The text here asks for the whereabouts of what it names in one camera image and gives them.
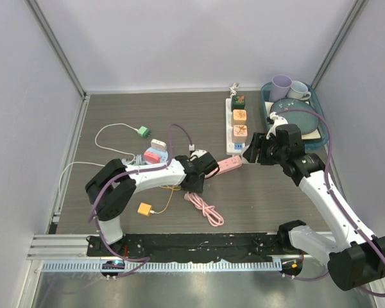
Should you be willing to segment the white multicolour power strip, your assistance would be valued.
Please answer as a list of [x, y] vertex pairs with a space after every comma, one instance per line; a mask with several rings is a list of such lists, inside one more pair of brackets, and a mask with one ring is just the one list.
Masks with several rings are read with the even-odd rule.
[[238, 83], [230, 87], [229, 97], [225, 100], [226, 154], [240, 155], [246, 146], [248, 128], [246, 126], [245, 98], [237, 97]]

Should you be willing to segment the pink power strip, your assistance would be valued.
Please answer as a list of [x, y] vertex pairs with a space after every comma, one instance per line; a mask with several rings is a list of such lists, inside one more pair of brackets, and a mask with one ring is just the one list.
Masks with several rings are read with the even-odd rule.
[[218, 162], [218, 175], [235, 170], [242, 166], [243, 162], [240, 156], [232, 156]]

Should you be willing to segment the white charger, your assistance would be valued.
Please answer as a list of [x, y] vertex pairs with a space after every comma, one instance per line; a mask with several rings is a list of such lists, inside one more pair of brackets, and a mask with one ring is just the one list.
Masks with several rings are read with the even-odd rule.
[[151, 147], [157, 151], [167, 151], [167, 144], [164, 141], [158, 139], [151, 140]]

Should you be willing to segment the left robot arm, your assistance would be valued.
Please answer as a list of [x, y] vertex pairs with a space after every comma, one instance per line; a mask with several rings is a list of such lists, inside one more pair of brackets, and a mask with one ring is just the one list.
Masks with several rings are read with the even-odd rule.
[[218, 171], [218, 163], [207, 151], [145, 166], [127, 166], [118, 158], [108, 162], [85, 185], [92, 205], [90, 219], [97, 221], [102, 249], [111, 256], [122, 252], [124, 233], [119, 217], [134, 194], [164, 185], [202, 193], [205, 177]]

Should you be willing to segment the pink cube socket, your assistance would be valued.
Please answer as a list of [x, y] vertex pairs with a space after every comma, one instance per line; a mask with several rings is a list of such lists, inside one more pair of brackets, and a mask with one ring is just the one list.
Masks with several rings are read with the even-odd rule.
[[232, 127], [232, 142], [245, 143], [248, 137], [248, 129], [246, 125], [234, 125]]

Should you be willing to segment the green plug adapter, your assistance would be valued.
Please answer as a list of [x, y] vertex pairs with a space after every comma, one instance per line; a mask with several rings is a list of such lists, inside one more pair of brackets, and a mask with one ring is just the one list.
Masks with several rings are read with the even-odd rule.
[[148, 138], [151, 135], [151, 130], [146, 126], [140, 126], [138, 129], [136, 129], [136, 131], [137, 134], [144, 139]]

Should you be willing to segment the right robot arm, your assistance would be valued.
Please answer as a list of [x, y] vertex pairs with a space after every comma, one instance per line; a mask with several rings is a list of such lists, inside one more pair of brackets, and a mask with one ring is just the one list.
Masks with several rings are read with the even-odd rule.
[[313, 202], [332, 232], [329, 239], [305, 222], [278, 228], [277, 246], [284, 253], [301, 250], [327, 267], [341, 290], [348, 291], [385, 277], [385, 236], [377, 237], [354, 213], [334, 185], [321, 158], [305, 151], [300, 129], [281, 124], [255, 133], [243, 152], [249, 163], [279, 165]]

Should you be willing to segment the orange cube socket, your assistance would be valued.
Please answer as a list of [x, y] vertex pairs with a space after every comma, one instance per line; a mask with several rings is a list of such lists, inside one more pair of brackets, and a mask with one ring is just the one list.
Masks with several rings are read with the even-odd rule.
[[234, 109], [232, 111], [232, 126], [245, 125], [247, 121], [247, 115], [245, 109]]

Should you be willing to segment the dark green cube socket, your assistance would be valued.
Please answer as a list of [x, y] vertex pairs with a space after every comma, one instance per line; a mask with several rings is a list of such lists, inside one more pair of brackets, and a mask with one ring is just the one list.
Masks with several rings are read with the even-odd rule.
[[246, 105], [245, 96], [234, 95], [231, 97], [231, 110], [244, 110]]

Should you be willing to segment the red pink charger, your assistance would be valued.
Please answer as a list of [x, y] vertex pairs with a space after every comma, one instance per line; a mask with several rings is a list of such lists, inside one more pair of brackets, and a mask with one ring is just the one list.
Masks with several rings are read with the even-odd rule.
[[145, 151], [143, 154], [144, 160], [148, 164], [158, 164], [160, 163], [160, 156], [151, 151]]

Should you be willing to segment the yellow charger block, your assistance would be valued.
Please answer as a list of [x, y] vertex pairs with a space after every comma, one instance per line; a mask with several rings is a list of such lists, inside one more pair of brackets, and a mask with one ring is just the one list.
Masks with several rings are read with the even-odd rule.
[[137, 209], [137, 213], [143, 216], [149, 216], [152, 211], [152, 206], [147, 203], [140, 203]]

